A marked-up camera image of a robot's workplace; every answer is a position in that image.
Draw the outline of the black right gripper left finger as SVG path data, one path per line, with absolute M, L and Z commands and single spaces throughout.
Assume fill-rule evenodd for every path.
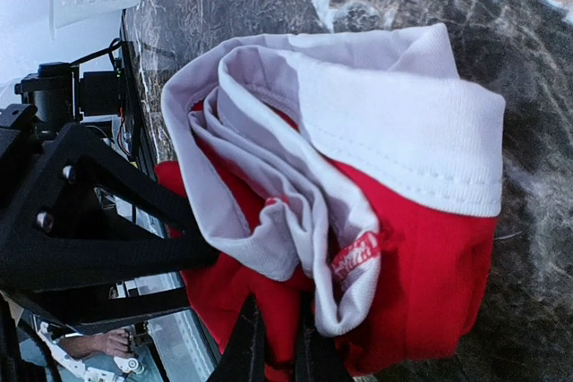
M 210 382 L 263 382 L 265 380 L 266 331 L 254 295 L 241 308 L 227 347 Z

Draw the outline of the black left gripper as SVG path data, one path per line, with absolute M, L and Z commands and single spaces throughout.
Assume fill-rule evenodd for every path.
M 87 127 L 38 138 L 37 107 L 1 110 L 1 287 L 45 292 L 207 267 L 207 244 L 187 199 L 132 166 Z M 105 211 L 97 189 L 182 233 L 156 236 Z

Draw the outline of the person's hand behind glass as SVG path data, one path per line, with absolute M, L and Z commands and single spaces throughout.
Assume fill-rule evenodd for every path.
M 129 359 L 133 357 L 130 335 L 118 328 L 98 335 L 77 335 L 61 337 L 58 345 L 77 360 L 97 354 Z

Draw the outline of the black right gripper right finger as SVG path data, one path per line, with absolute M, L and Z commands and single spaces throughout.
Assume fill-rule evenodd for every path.
M 334 340 L 321 335 L 312 310 L 312 296 L 301 301 L 295 353 L 296 382 L 353 382 L 338 355 Z

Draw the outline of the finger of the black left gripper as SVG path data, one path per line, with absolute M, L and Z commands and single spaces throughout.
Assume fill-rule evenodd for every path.
M 45 321 L 85 335 L 130 326 L 188 310 L 183 288 L 133 297 L 109 297 L 108 285 L 34 293 L 10 291 L 8 297 Z

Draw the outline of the red boxer briefs white trim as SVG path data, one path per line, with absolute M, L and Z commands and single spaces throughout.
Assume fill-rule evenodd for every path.
M 459 76 L 444 24 L 232 38 L 161 109 L 159 182 L 219 253 L 183 278 L 221 351 L 253 296 L 268 381 L 294 379 L 304 309 L 353 376 L 454 353 L 490 271 L 505 101 Z

